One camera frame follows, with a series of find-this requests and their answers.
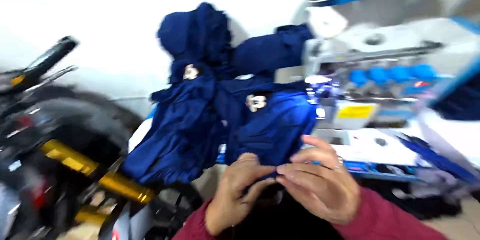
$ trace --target motorcycle handlebar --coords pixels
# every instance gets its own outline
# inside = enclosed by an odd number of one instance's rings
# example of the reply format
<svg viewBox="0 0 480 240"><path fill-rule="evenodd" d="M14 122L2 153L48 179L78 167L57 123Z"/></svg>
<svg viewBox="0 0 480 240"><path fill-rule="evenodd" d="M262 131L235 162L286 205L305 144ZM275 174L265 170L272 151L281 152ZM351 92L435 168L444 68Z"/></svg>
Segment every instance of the motorcycle handlebar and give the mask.
<svg viewBox="0 0 480 240"><path fill-rule="evenodd" d="M26 71L24 74L26 78L37 80L49 71L55 64L57 64L62 58L64 58L67 54L69 54L73 49L78 45L78 41L76 41L71 36L63 37L62 39L58 40L57 44L53 47L48 49L45 53L42 54L48 55L50 54L45 60L43 60L40 64L36 65L32 69Z"/></svg>

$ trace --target navy blue garment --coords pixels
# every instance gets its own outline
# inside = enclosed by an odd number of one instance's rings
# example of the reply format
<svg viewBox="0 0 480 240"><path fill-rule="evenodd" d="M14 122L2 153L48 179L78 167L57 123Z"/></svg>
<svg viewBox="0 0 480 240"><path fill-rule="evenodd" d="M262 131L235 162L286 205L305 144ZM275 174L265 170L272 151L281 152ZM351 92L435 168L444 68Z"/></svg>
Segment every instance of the navy blue garment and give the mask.
<svg viewBox="0 0 480 240"><path fill-rule="evenodd" d="M246 152L255 153L262 165L287 163L302 146L301 135L310 134L315 126L316 106L307 102L305 84L269 80L255 76L220 82L215 109L228 123L227 165ZM266 106L250 111L245 104L248 95L265 95Z"/></svg>
<svg viewBox="0 0 480 240"><path fill-rule="evenodd" d="M232 48L227 16L208 3L189 12L174 12L157 31L161 45L174 58L170 83L183 79L186 65L205 63L218 79L232 79L238 72L229 66Z"/></svg>
<svg viewBox="0 0 480 240"><path fill-rule="evenodd" d="M302 65L303 43L314 36L305 24L278 27L275 34L245 40L233 53L231 65L243 74L267 74Z"/></svg>
<svg viewBox="0 0 480 240"><path fill-rule="evenodd" d="M301 62L300 40L307 35L305 26L280 27L264 47L251 47L273 57L244 64L269 72L295 66ZM171 87L152 94L158 102L152 127L123 162L125 174L142 184L186 183L214 164L222 144L227 144L228 164L253 152L262 164L279 165L298 151L300 135L315 124L315 106L307 102L305 85L274 84L271 76L233 80L240 72L231 66L231 35L223 12L202 3L193 11L169 14L157 36L173 57ZM198 77L183 79L191 64ZM267 95L267 106L252 113L245 105L251 94Z"/></svg>
<svg viewBox="0 0 480 240"><path fill-rule="evenodd" d="M152 127L127 155L125 174L139 183L191 182L213 166L227 130L215 113L216 81L210 76L183 80L155 92Z"/></svg>

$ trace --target motorcycle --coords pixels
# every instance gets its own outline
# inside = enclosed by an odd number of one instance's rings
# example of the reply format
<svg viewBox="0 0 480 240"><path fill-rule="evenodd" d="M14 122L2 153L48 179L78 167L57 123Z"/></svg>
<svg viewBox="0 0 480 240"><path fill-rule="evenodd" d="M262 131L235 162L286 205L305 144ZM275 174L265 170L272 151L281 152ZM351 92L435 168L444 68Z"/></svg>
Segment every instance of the motorcycle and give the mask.
<svg viewBox="0 0 480 240"><path fill-rule="evenodd" d="M39 64L0 74L0 194L10 202L0 212L3 236L56 239L93 222L101 226L100 238L111 239L125 209L133 216L148 206L154 231L161 231L154 238L171 239L203 201L190 184L141 186L123 176L128 139L141 119L97 95L52 85L75 66L43 77L77 44L64 37L33 63ZM165 191L176 199L159 196ZM113 210L102 212L111 201Z"/></svg>

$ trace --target white machine part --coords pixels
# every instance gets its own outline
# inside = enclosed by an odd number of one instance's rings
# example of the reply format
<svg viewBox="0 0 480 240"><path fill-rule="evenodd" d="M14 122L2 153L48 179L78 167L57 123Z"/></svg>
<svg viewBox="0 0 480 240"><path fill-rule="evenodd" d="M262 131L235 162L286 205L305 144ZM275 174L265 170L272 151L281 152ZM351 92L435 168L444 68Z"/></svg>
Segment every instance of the white machine part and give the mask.
<svg viewBox="0 0 480 240"><path fill-rule="evenodd" d="M307 83L320 82L323 87L327 77L333 79L333 85L338 85L340 94L353 90L352 95L340 98L343 100L335 95L319 101L317 128L320 129L356 130L369 122L405 122L414 115L416 95L431 89L442 77L455 76L480 51L480 36L448 18L381 28L362 24L329 37L305 42L303 67L282 68L275 74L278 83L304 79ZM321 70L322 63L330 63L329 70ZM372 68L390 71L396 66L415 65L430 67L436 73L435 79L411 77L398 82L388 78L378 85L369 77L361 87L349 82L348 74L352 70L367 74Z"/></svg>

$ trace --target yellow warning label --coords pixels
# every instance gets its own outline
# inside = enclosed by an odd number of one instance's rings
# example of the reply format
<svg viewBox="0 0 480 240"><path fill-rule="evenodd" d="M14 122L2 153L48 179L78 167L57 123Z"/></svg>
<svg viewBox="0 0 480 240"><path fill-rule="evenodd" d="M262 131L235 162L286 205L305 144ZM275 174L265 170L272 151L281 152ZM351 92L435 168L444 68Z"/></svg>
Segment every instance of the yellow warning label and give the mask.
<svg viewBox="0 0 480 240"><path fill-rule="evenodd" d="M368 118L374 106L347 106L338 112L338 118Z"/></svg>

